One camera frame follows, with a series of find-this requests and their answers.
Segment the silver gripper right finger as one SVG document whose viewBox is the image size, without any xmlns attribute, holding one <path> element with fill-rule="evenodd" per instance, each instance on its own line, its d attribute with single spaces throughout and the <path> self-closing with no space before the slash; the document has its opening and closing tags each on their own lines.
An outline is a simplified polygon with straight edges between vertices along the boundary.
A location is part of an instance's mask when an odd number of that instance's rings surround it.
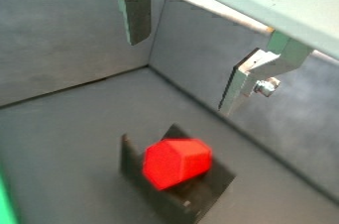
<svg viewBox="0 0 339 224">
<path fill-rule="evenodd" d="M 254 51 L 235 65 L 219 104 L 230 115 L 252 93 L 268 97 L 278 89 L 278 75 L 300 68 L 314 48 L 280 31 L 272 31 L 266 50 Z"/>
</svg>

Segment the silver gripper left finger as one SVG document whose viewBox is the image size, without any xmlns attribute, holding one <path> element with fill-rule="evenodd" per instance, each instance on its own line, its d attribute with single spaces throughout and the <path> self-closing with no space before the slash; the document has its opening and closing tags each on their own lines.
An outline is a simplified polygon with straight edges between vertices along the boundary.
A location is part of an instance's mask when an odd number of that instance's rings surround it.
<svg viewBox="0 0 339 224">
<path fill-rule="evenodd" d="M 151 0 L 118 0 L 128 43 L 135 46 L 151 34 Z"/>
</svg>

